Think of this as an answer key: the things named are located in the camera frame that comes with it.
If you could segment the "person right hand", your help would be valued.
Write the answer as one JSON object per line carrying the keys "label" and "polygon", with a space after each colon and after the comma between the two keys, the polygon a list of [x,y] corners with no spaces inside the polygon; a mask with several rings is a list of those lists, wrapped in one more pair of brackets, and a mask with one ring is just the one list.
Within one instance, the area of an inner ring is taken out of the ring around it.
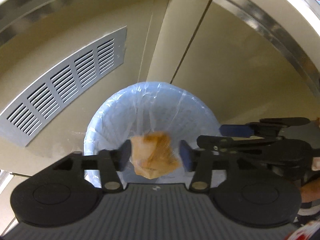
{"label": "person right hand", "polygon": [[319,157],[313,159],[312,170],[317,174],[300,188],[302,203],[309,203],[319,199]]}

